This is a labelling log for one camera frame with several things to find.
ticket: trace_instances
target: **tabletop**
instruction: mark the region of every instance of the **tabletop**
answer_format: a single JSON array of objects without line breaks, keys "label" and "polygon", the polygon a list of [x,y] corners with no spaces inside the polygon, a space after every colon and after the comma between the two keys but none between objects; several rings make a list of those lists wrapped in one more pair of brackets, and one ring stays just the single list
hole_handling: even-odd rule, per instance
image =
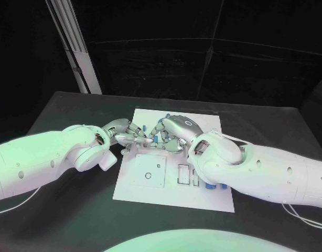
[{"label": "tabletop", "polygon": [[[102,127],[132,119],[135,108],[217,115],[222,133],[322,161],[322,149],[296,108],[117,97],[56,92],[27,134],[61,131],[74,124]],[[33,198],[0,214],[0,250],[102,251],[153,232],[201,228],[224,230],[271,241],[300,252],[322,251],[322,230],[283,210],[232,190],[235,213],[112,200],[120,168],[120,145],[110,151],[116,164],[103,172],[69,169]],[[0,210],[31,192],[0,201]],[[296,206],[297,213],[322,222],[322,209]]]}]

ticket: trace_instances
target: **blue object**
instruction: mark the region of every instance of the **blue object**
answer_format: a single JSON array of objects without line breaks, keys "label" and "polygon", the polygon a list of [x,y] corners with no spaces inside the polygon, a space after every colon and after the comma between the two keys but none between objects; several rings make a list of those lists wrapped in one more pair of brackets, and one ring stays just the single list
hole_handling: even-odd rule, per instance
[{"label": "blue object", "polygon": [[204,184],[204,187],[205,187],[207,189],[215,189],[215,185],[209,185],[208,183]]}]

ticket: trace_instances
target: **rectangular slot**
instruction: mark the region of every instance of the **rectangular slot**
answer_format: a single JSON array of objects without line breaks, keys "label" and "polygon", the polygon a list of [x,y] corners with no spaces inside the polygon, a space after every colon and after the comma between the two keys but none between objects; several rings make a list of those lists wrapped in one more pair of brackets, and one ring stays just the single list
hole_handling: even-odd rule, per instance
[{"label": "rectangular slot", "polygon": [[188,165],[178,165],[178,184],[189,185]]},{"label": "rectangular slot", "polygon": [[192,170],[192,185],[198,186],[198,175],[195,170]]}]

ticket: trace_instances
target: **dark gray table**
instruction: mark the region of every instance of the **dark gray table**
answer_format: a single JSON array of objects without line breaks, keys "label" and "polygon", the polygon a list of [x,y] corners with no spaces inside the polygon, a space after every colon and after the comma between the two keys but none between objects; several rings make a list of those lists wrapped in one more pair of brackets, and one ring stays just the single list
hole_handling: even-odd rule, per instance
[{"label": "dark gray table", "polygon": [[[214,114],[227,135],[322,160],[322,149],[296,108],[174,101],[56,92],[28,134],[63,130],[73,124],[103,126],[132,119],[135,108]],[[232,191],[235,213],[113,201],[122,147],[110,150],[115,166],[103,172],[67,170],[57,181],[12,211],[0,214],[4,251],[102,251],[140,235],[184,228],[231,231],[263,238],[297,251],[322,251],[322,230],[287,215],[280,204]],[[0,201],[0,209],[31,193]],[[322,222],[322,209],[296,206],[301,216]]]}]

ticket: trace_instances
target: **robotic hand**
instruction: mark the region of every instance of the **robotic hand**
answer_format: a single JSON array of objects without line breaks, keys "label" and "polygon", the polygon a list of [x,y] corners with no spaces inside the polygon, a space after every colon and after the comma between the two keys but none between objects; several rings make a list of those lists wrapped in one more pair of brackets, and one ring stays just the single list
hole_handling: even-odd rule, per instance
[{"label": "robotic hand", "polygon": [[172,115],[155,126],[162,143],[152,143],[172,153],[188,147],[188,163],[209,185],[227,184],[238,192],[281,204],[322,208],[322,162],[287,151],[247,142],[209,131],[202,133],[186,117]]},{"label": "robotic hand", "polygon": [[41,187],[74,167],[79,172],[96,164],[103,171],[116,163],[109,146],[151,143],[143,132],[126,119],[102,128],[73,125],[14,139],[0,145],[0,200]]}]

